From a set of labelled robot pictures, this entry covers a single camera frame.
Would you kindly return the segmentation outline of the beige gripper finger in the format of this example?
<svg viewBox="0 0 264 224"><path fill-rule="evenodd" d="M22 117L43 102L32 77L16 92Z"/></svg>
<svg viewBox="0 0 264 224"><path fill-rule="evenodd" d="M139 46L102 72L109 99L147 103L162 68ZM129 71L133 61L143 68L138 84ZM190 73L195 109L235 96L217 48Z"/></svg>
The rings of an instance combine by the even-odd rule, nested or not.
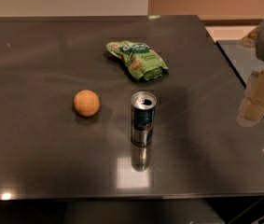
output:
<svg viewBox="0 0 264 224"><path fill-rule="evenodd" d="M261 72L253 71L248 78L237 122L243 127L252 127L262 118L264 118L264 69Z"/></svg>

